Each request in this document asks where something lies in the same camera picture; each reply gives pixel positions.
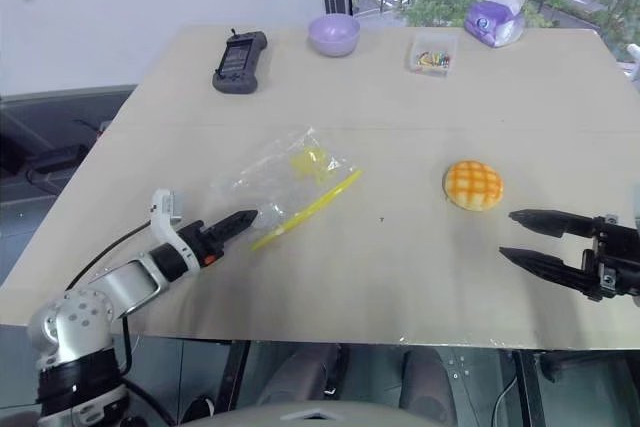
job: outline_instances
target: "plastic bag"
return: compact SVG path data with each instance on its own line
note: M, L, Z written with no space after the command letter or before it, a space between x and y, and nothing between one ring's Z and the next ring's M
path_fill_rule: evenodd
M321 143L315 131L290 134L212 187L233 209L257 209L247 234L257 250L311 217L362 172Z

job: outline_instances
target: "white wall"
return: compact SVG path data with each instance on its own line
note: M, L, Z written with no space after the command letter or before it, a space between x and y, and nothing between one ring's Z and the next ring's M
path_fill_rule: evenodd
M305 25L323 0L0 0L0 95L137 83L185 24Z

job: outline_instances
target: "shoe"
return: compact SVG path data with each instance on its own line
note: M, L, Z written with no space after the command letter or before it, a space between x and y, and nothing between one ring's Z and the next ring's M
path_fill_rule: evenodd
M204 419L206 417L213 417L215 412L215 404L213 400L204 395L198 397L191 402L189 408L182 416L181 424L185 422L191 422L192 420Z

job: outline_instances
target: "tissue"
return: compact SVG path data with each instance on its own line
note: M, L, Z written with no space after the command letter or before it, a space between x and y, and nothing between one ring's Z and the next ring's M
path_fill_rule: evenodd
M524 31L520 9L526 0L483 0L474 2L464 21L464 28L490 47L515 42Z

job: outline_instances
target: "black cable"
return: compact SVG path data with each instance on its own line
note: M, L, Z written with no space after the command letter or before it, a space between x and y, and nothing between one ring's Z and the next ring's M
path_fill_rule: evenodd
M124 340L124 369L120 372L120 375L124 376L129 373L131 366L133 365L133 354L131 352L131 335L129 334L129 319L125 315L122 317L122 337Z
M106 249L104 249L102 252L100 252L98 255L96 255L93 258L93 260L91 262L89 262L80 272L78 272L78 275L76 275L73 278L73 280L69 283L69 285L67 286L67 288L65 290L72 289L78 283L78 281L82 278L82 276L84 276L84 274L86 274L91 267L96 265L96 263L98 263L98 261L102 257L104 257L105 255L107 255L113 248L117 247L119 244L121 244L122 242L127 240L129 237L133 237L138 232L146 229L147 227L149 227L149 225L151 225L151 221L145 222L140 227L136 227L131 232L126 233L125 235L120 237L118 240L112 242Z
M41 185L34 184L33 179L31 179L31 176L29 175L30 173L33 173L33 169L27 169L27 171L24 173L24 178L27 179L27 182L29 182L30 185L32 185L36 189L40 189L41 191L46 192L49 195L54 195L56 197L60 195L60 192L52 192L49 189L45 189Z
M0 410L17 409L18 407L33 407L34 405L38 405L38 403L32 402L30 404L0 405Z
M169 412L167 412L165 408L162 407L162 405L160 405L160 403L156 399L151 397L149 393L147 393L144 389L142 389L142 387L140 387L138 384L131 382L129 379L123 378L122 382L124 382L124 385L126 385L131 392L133 392L142 400L144 400L147 404L149 404L149 406L153 410L155 410L156 413L162 418L165 424L169 426L176 425L173 418L171 418L171 415L169 415Z

